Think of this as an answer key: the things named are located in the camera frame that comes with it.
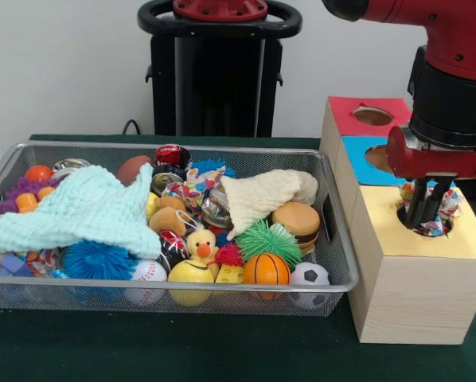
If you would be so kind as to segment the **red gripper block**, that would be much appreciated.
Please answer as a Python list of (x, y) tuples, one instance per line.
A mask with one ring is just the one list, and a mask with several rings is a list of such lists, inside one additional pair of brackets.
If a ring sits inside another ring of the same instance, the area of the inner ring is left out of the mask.
[[(392, 172), (396, 177), (418, 179), (404, 220), (409, 229), (435, 220), (452, 178), (476, 179), (476, 151), (423, 149), (422, 144), (409, 127), (394, 126), (389, 131), (386, 156)], [(441, 177), (427, 199), (426, 177)]]

